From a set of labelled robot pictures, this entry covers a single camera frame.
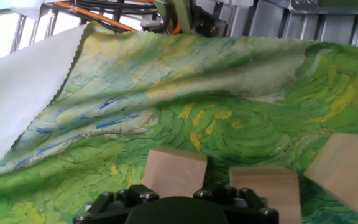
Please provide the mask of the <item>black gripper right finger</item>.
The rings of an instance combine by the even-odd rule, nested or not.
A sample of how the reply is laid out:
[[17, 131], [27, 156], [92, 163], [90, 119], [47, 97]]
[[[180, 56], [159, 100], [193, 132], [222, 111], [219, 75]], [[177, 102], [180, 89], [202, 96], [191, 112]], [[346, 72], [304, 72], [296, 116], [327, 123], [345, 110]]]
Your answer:
[[247, 187], [237, 189], [222, 183], [210, 183], [197, 190], [193, 198], [217, 205], [229, 223], [279, 224], [279, 212], [264, 204]]

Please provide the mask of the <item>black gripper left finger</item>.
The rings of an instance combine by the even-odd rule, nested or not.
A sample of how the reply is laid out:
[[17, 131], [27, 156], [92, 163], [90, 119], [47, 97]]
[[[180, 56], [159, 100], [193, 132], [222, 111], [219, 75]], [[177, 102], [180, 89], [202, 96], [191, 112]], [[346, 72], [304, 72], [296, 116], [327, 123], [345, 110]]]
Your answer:
[[159, 198], [158, 193], [142, 184], [117, 192], [104, 192], [87, 204], [83, 213], [73, 218], [73, 224], [124, 223], [134, 207]]

